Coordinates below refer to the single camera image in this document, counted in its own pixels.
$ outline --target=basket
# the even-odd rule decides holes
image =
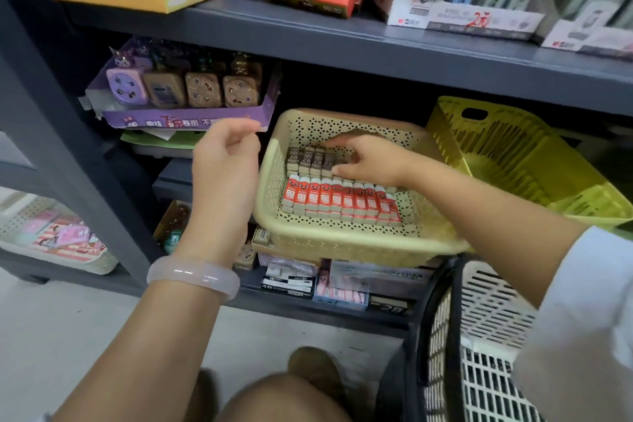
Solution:
[[[74,216],[74,212],[64,205],[50,198],[38,197],[0,224],[0,248],[21,254],[23,256],[38,258],[53,264],[80,269],[94,274],[105,275],[112,272],[117,260],[106,250],[99,250],[98,254],[91,254],[83,249],[74,250],[70,245],[62,248],[52,248],[37,245],[38,234],[25,234],[23,226],[33,220],[44,210],[51,209],[59,212],[59,216]]]
[[[404,222],[402,227],[314,219],[281,211],[288,147],[318,144],[355,128],[380,133],[408,150],[442,160],[433,139],[414,124],[320,110],[284,112],[261,163],[253,212],[257,223],[270,231],[275,249],[298,260],[335,258],[399,267],[415,267],[437,255],[467,250],[468,243],[457,237],[455,228],[413,191],[396,194]],[[337,149],[338,156],[344,159],[349,158],[351,152]]]
[[[448,164],[511,194],[607,230],[633,219],[633,205],[529,112],[441,97],[427,130]]]
[[[402,419],[544,422],[510,379],[536,310],[490,266],[445,262],[416,309],[416,337],[406,344],[414,355],[403,371],[407,400],[393,409]]]

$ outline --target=white basket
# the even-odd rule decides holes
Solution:
[[[510,379],[535,309],[483,262],[444,277],[430,287],[420,334],[427,420],[544,422]]]
[[[25,223],[47,209],[59,211],[61,215],[74,215],[74,212],[55,200],[36,197],[24,208],[14,213],[11,218],[4,219],[0,222],[0,248],[13,252],[14,254],[38,258],[39,260],[45,260],[46,262],[80,269],[94,274],[105,275],[114,270],[117,261],[108,250],[105,250],[98,256],[82,254],[83,258],[88,258],[89,260],[79,261],[64,256],[66,251],[63,249],[39,250],[33,248],[30,242],[37,239],[37,235],[24,235],[21,229]]]

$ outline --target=purple display box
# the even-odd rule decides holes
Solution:
[[[222,108],[156,108],[153,105],[125,106],[116,99],[107,83],[106,70],[115,67],[111,58],[101,69],[99,75],[85,90],[97,117],[104,117],[108,124],[116,129],[151,127],[179,130],[207,130],[211,125],[227,117],[246,117],[261,123],[263,131],[273,116],[275,103],[281,85],[281,65],[277,64],[270,76],[268,90],[261,105],[257,107],[222,107]]]

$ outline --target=forearm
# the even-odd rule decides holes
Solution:
[[[589,226],[420,155],[407,186],[426,197],[507,282],[538,307],[567,251]]]
[[[181,421],[220,297],[187,283],[152,282],[52,422]]]

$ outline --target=basket handle hole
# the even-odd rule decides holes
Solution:
[[[471,119],[474,121],[482,121],[488,116],[487,110],[481,108],[468,107],[462,111],[462,117],[464,119]]]

